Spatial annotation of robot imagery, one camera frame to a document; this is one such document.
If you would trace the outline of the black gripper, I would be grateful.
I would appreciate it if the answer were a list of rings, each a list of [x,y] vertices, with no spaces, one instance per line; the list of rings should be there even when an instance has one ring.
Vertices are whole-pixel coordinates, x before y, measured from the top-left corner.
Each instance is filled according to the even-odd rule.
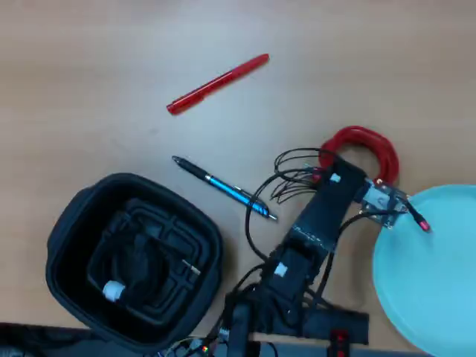
[[[349,193],[352,200],[361,203],[367,193],[367,174],[363,169],[347,164],[345,178],[345,190]]]

